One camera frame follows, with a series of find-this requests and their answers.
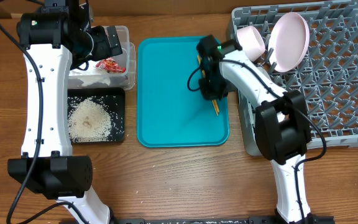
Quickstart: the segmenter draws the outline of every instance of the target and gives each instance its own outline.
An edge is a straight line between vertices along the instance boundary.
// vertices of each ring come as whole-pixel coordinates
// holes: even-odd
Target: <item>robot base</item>
[[[301,224],[302,221],[290,224]],[[77,224],[76,221],[60,224]],[[181,219],[181,220],[144,220],[138,219],[111,219],[109,224],[287,224],[276,211],[276,215],[272,216],[254,216],[249,218],[212,218],[212,219]],[[334,217],[318,217],[309,214],[305,220],[305,224],[335,224]]]

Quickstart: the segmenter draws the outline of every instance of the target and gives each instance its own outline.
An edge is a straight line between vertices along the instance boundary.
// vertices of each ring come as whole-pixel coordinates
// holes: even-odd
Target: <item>red package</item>
[[[96,68],[105,70],[108,73],[124,73],[127,70],[126,68],[118,66],[118,63],[112,59],[112,57],[99,61],[96,64]]]

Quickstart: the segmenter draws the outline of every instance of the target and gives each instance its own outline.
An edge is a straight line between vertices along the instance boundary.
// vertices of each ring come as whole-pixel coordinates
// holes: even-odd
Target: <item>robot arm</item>
[[[17,25],[20,44],[36,63],[44,91],[42,143],[35,169],[29,166],[35,153],[39,118],[38,84],[34,68],[25,56],[28,80],[27,127],[20,159],[9,159],[8,173],[36,194],[57,202],[70,202],[85,220],[94,224],[114,223],[111,209],[103,204],[92,183],[88,156],[73,156],[67,125],[69,71],[88,60],[102,60],[122,53],[114,27],[91,28],[88,6],[78,0],[46,0],[39,13],[24,14]],[[81,219],[68,205],[79,223]]]
[[[262,155],[273,166],[278,195],[277,213],[285,223],[300,221],[302,217],[296,196],[294,167],[305,158],[306,143],[311,139],[310,130],[307,122],[285,108],[282,98],[306,114],[305,99],[297,91],[287,93],[274,84],[233,40],[219,45],[213,36],[208,36],[200,40],[197,50],[203,61],[201,69],[206,72],[206,77],[199,80],[203,97],[208,100],[222,98],[233,90],[230,87],[233,84],[255,108],[255,141]],[[218,62],[222,60],[237,61],[248,68],[241,64]],[[282,98],[276,99],[270,94],[255,74]],[[298,182],[303,213],[307,216],[310,207],[306,201],[303,164],[299,166]]]

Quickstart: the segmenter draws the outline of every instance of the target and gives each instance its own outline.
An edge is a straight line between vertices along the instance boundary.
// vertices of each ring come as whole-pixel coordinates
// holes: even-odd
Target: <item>gray dish rack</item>
[[[259,64],[278,85],[305,95],[308,116],[321,128],[328,146],[358,147],[358,1],[337,0],[238,7],[232,11],[227,34],[254,26],[267,46],[275,23],[285,13],[297,12],[310,28],[310,44],[303,61],[289,72],[274,71],[266,51]],[[254,141],[253,108],[239,93],[239,114],[244,145],[259,155]],[[308,148],[321,147],[315,131]]]

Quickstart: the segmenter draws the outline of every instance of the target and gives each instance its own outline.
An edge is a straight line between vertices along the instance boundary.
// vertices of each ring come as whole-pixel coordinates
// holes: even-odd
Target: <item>pink plate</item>
[[[270,64],[277,62],[275,70],[287,72],[301,63],[309,46],[309,27],[296,12],[282,16],[275,24],[268,43],[273,48]]]

